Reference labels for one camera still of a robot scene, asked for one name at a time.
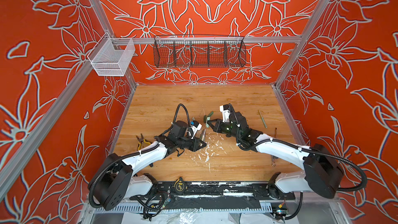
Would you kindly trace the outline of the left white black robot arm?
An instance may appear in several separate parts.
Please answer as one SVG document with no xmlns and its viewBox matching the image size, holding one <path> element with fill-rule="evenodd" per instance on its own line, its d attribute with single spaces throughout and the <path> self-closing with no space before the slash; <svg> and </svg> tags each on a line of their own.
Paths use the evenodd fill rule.
<svg viewBox="0 0 398 224">
<path fill-rule="evenodd" d="M 136 174 L 176 151 L 195 152 L 204 148 L 206 143 L 196 137 L 201 128 L 195 120 L 190 123 L 178 120 L 164 134 L 155 136 L 149 146 L 124 156 L 110 154 L 88 185 L 90 205 L 109 211 L 123 199 L 152 192 L 157 181 L 148 173 Z"/>
</svg>

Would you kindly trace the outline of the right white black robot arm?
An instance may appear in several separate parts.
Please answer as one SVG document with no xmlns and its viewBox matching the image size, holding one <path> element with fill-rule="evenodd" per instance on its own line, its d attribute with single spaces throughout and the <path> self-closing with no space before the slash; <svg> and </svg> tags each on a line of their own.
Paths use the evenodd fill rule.
<svg viewBox="0 0 398 224">
<path fill-rule="evenodd" d="M 326 199 L 335 197 L 343 170 L 324 146 L 301 146 L 277 140 L 250 128 L 241 113 L 228 115 L 223 119 L 207 119 L 206 124 L 216 133 L 236 138 L 242 150 L 275 156 L 299 168 L 299 171 L 291 173 L 276 172 L 271 177 L 267 191 L 272 199 L 277 200 L 296 191 L 314 192 Z"/>
</svg>

